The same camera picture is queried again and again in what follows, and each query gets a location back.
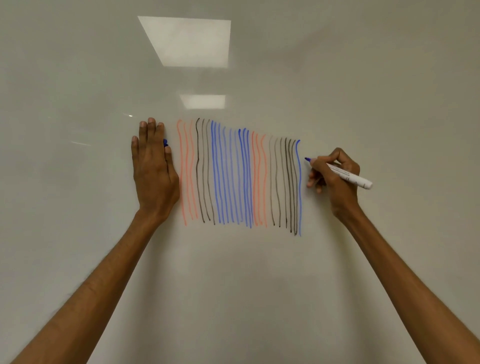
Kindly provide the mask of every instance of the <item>forearm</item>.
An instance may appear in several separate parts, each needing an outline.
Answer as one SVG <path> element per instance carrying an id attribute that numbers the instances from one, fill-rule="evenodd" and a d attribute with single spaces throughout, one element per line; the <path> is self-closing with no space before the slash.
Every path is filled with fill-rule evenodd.
<path id="1" fill-rule="evenodd" d="M 480 342 L 383 239 L 365 214 L 342 219 L 427 363 L 480 362 Z"/>
<path id="2" fill-rule="evenodd" d="M 137 213 L 120 241 L 12 364 L 86 363 L 156 226 Z"/>

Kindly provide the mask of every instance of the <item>orange line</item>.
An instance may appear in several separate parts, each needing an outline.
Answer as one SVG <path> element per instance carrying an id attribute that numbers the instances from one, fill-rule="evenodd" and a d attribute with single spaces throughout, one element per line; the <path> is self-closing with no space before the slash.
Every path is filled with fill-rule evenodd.
<path id="1" fill-rule="evenodd" d="M 177 131 L 179 132 L 179 139 L 180 139 L 180 204 L 181 204 L 181 213 L 183 215 L 183 222 L 185 222 L 185 226 L 187 226 L 187 219 L 185 218 L 185 206 L 183 205 L 183 147 L 181 144 L 181 133 L 180 133 L 180 122 L 181 120 L 177 121 Z"/>
<path id="2" fill-rule="evenodd" d="M 268 168 L 267 168 L 267 156 L 265 154 L 265 149 L 264 149 L 264 139 L 266 137 L 266 134 L 262 136 L 262 139 L 260 141 L 260 146 L 262 147 L 262 152 L 264 154 L 264 162 L 265 162 L 265 175 L 264 175 L 264 220 L 265 220 L 265 227 L 267 227 L 267 212 L 266 212 L 266 205 L 265 205 L 265 195 L 266 195 L 266 187 L 267 187 L 267 174 L 268 174 Z"/>
<path id="3" fill-rule="evenodd" d="M 193 200 L 193 207 L 195 208 L 195 217 L 198 219 L 197 203 L 195 201 L 195 193 L 193 192 L 193 180 L 192 180 L 193 160 L 195 157 L 195 148 L 193 147 L 193 137 L 192 137 L 192 126 L 193 126 L 193 120 L 190 122 L 190 141 L 192 143 L 192 163 L 190 164 L 190 189 L 192 191 L 192 200 Z"/>
<path id="4" fill-rule="evenodd" d="M 192 206 L 190 205 L 190 192 L 188 189 L 188 134 L 187 134 L 187 128 L 185 127 L 185 123 L 183 123 L 183 131 L 185 133 L 185 139 L 187 140 L 187 155 L 185 157 L 185 178 L 187 179 L 187 202 L 188 202 L 188 210 L 190 211 L 190 217 L 193 220 L 193 215 L 192 215 Z"/>
<path id="5" fill-rule="evenodd" d="M 260 213 L 260 164 L 262 163 L 262 156 L 260 155 L 260 148 L 258 147 L 258 133 L 255 134 L 255 143 L 257 144 L 258 150 L 258 171 L 257 171 L 257 209 L 258 209 L 258 223 L 263 225 L 262 214 Z"/>
<path id="6" fill-rule="evenodd" d="M 252 188 L 252 201 L 253 201 L 253 208 L 252 208 L 252 213 L 253 213 L 253 221 L 255 222 L 255 226 L 258 226 L 257 223 L 257 213 L 255 211 L 255 206 L 258 201 L 255 201 L 255 186 L 257 183 L 257 162 L 255 158 L 255 140 L 253 136 L 255 135 L 255 132 L 252 132 L 252 154 L 253 154 L 253 188 Z"/>

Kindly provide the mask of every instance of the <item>marker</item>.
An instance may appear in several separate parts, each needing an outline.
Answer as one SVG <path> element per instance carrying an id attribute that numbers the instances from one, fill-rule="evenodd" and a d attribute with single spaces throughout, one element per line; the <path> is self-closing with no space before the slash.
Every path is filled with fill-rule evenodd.
<path id="1" fill-rule="evenodd" d="M 311 161 L 311 158 L 305 157 L 305 159 L 308 162 Z M 363 177 L 360 177 L 360 176 L 357 176 L 356 174 L 347 172 L 346 170 L 343 170 L 339 167 L 332 166 L 329 163 L 327 163 L 327 165 L 330 167 L 330 169 L 332 170 L 333 173 L 337 174 L 338 176 L 340 176 L 341 179 L 343 179 L 347 182 L 353 183 L 353 184 L 357 185 L 358 187 L 364 188 L 366 190 L 371 189 L 372 186 L 373 186 L 373 182 L 371 182 L 371 181 L 369 181 L 369 180 L 367 180 Z"/>

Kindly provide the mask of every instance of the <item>striped drawing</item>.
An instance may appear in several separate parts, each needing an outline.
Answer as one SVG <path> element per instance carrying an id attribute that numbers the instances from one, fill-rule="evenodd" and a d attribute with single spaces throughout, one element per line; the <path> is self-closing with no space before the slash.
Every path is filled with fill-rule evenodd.
<path id="1" fill-rule="evenodd" d="M 300 140 L 200 118 L 179 120 L 177 132 L 185 226 L 201 219 L 250 229 L 273 226 L 301 236 Z"/>

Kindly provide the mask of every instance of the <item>black line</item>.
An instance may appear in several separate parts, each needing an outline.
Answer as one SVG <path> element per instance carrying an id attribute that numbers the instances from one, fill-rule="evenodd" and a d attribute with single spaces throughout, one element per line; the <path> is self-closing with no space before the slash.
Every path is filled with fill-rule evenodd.
<path id="1" fill-rule="evenodd" d="M 205 119 L 202 120 L 202 192 L 204 195 L 204 205 L 205 205 L 205 212 L 207 213 L 208 221 L 210 220 L 210 215 L 208 214 L 208 207 L 207 201 L 205 198 L 205 137 L 204 137 L 204 123 Z"/>
<path id="2" fill-rule="evenodd" d="M 275 219 L 273 218 L 273 205 L 272 205 L 272 153 L 270 148 L 270 142 L 272 141 L 273 135 L 268 139 L 268 158 L 270 159 L 270 211 L 272 212 L 272 221 L 273 226 L 275 226 Z"/>
<path id="3" fill-rule="evenodd" d="M 287 149 L 287 139 L 285 139 L 285 163 L 287 165 L 287 176 L 288 176 L 288 202 L 290 205 L 290 232 L 292 232 L 292 187 L 290 185 L 290 174 L 291 171 L 288 169 L 288 162 L 290 161 L 290 168 L 291 168 L 291 159 L 290 157 L 290 143 L 292 142 L 291 139 L 288 140 L 288 149 Z"/>
<path id="4" fill-rule="evenodd" d="M 278 142 L 278 137 L 273 143 L 273 150 L 275 152 L 275 189 L 276 189 L 276 199 L 278 201 L 278 227 L 280 227 L 280 222 L 282 219 L 282 208 L 280 207 L 280 196 L 278 195 L 278 162 L 276 156 L 276 143 Z"/>
<path id="5" fill-rule="evenodd" d="M 208 119 L 207 124 L 205 126 L 205 132 L 207 134 L 207 187 L 208 187 L 208 197 L 210 198 L 210 205 L 212 206 L 213 224 L 215 225 L 215 210 L 213 210 L 212 194 L 210 192 L 210 143 L 208 142 L 208 123 L 209 122 L 210 122 L 210 119 Z"/>
<path id="6" fill-rule="evenodd" d="M 283 199 L 285 201 L 285 228 L 288 228 L 288 220 L 287 220 L 287 188 L 285 186 L 285 169 L 283 168 L 283 155 L 282 155 L 282 138 L 280 138 L 280 161 L 282 164 L 282 173 L 283 173 Z M 287 148 L 287 138 L 285 138 L 285 149 Z"/>
<path id="7" fill-rule="evenodd" d="M 200 213 L 202 214 L 202 221 L 204 222 L 205 224 L 205 219 L 204 219 L 204 211 L 202 209 L 202 201 L 200 199 L 200 187 L 198 187 L 198 162 L 200 162 L 200 150 L 199 150 L 199 145 L 198 145 L 198 128 L 197 128 L 197 124 L 198 124 L 198 121 L 200 120 L 200 118 L 197 119 L 197 122 L 195 123 L 195 130 L 197 131 L 197 166 L 195 167 L 195 173 L 196 173 L 196 176 L 197 176 L 197 193 L 198 193 L 198 204 L 200 205 Z"/>
<path id="8" fill-rule="evenodd" d="M 297 232 L 298 232 L 298 209 L 299 209 L 299 205 L 298 205 L 298 185 L 299 185 L 299 181 L 298 181 L 298 177 L 297 177 L 297 168 L 295 167 L 295 160 L 293 159 L 293 147 L 294 147 L 296 142 L 297 142 L 297 140 L 295 139 L 292 143 L 292 149 L 290 150 L 290 156 L 291 156 L 291 161 L 292 161 L 292 164 L 293 164 L 293 170 L 295 171 L 295 184 L 293 184 L 293 174 L 292 174 L 292 190 L 293 190 L 293 205 L 294 205 L 294 209 L 293 209 L 293 232 L 294 232 L 295 235 L 297 235 Z"/>

